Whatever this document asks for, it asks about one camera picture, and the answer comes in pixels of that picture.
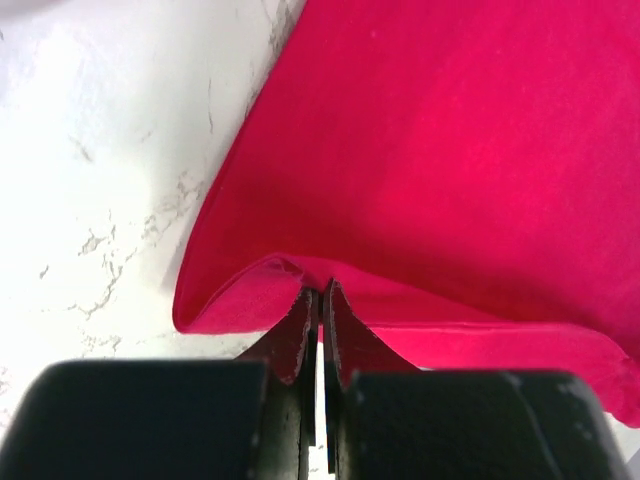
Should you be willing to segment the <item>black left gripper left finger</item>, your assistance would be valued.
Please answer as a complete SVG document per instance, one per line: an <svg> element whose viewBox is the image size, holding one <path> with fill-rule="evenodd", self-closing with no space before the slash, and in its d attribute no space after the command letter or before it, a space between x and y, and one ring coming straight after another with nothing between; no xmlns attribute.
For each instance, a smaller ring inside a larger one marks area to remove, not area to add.
<svg viewBox="0 0 640 480"><path fill-rule="evenodd" d="M318 294L303 288L287 314L237 360L266 362L285 385L314 385L317 343Z"/></svg>

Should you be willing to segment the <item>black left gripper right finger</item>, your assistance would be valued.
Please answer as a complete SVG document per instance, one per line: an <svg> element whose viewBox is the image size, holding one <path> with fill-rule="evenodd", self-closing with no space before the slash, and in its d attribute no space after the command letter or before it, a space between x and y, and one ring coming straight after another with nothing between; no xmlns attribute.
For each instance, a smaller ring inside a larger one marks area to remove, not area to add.
<svg viewBox="0 0 640 480"><path fill-rule="evenodd" d="M348 388L355 374L418 371L356 316L334 278L323 294L322 325L325 372L340 388Z"/></svg>

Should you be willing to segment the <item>red t shirt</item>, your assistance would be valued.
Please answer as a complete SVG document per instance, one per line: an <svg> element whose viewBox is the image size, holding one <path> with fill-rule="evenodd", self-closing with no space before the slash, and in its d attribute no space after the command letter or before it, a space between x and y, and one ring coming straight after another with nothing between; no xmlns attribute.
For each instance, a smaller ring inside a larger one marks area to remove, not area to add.
<svg viewBox="0 0 640 480"><path fill-rule="evenodd" d="M429 368L582 377L639 424L639 5L310 1L193 227L184 333L338 281Z"/></svg>

